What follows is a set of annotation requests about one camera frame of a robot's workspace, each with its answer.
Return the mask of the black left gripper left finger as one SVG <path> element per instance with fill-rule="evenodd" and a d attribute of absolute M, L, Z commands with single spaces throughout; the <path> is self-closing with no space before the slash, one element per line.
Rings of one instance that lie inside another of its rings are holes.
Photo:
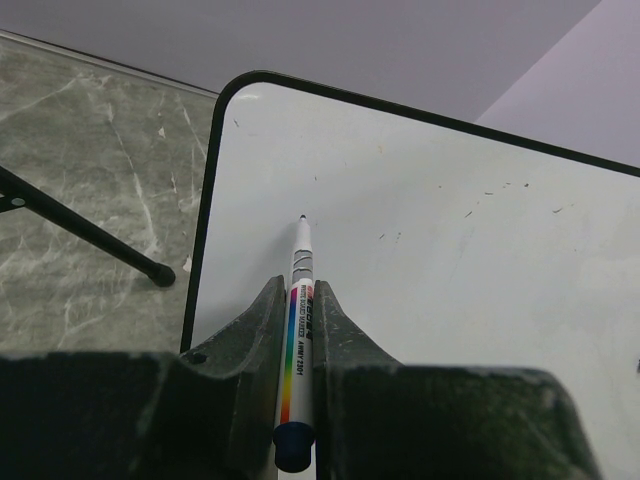
<path fill-rule="evenodd" d="M 5 479 L 274 479 L 285 310 L 271 278 L 182 353 L 5 352 Z"/>

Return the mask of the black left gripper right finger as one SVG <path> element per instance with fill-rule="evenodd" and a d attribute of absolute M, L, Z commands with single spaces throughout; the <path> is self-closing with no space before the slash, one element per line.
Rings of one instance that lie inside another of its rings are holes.
<path fill-rule="evenodd" d="M 408 366 L 315 286 L 314 416 L 320 479 L 591 479 L 595 457 L 550 373 Z"/>

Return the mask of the white whiteboard black frame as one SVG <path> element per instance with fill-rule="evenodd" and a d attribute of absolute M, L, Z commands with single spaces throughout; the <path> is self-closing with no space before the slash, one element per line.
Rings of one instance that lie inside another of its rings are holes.
<path fill-rule="evenodd" d="M 315 276 L 405 361 L 637 372 L 635 167 L 243 74 L 214 107 L 183 346 L 285 270 L 300 216 Z"/>

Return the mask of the white whiteboard marker pen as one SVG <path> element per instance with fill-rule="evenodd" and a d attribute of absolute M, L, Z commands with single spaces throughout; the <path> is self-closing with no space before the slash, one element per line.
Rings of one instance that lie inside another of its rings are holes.
<path fill-rule="evenodd" d="M 275 465 L 299 473 L 311 464 L 313 426 L 314 275 L 311 229 L 302 215 L 296 224 L 286 291 L 284 337 L 274 420 Z"/>

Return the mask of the black perforated music stand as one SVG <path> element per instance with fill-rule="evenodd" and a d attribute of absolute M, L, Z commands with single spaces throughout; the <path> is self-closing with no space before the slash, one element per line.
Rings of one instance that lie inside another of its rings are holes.
<path fill-rule="evenodd" d="M 1 168 L 1 212 L 25 208 L 143 273 L 156 286 L 175 283 L 167 265 L 140 253 L 11 171 Z"/>

